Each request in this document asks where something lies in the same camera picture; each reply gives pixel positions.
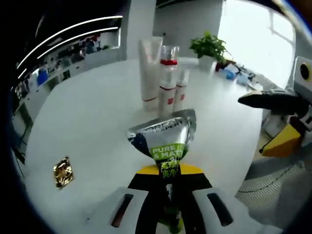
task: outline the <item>white table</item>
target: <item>white table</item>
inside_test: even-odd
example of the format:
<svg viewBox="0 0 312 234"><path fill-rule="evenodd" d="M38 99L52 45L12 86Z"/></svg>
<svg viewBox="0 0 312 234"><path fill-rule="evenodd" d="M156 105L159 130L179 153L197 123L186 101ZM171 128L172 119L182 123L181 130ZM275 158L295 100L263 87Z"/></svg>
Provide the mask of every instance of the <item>white table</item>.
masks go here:
<svg viewBox="0 0 312 234"><path fill-rule="evenodd" d="M262 119L262 110L237 102L246 93L236 82L191 69L185 107L195 108L197 132L183 161L232 195L252 162ZM142 110L137 60L101 66L52 90L29 137L25 185L57 233L77 231L101 200L154 163L125 131L155 117ZM65 156L75 179L58 190L53 166Z"/></svg>

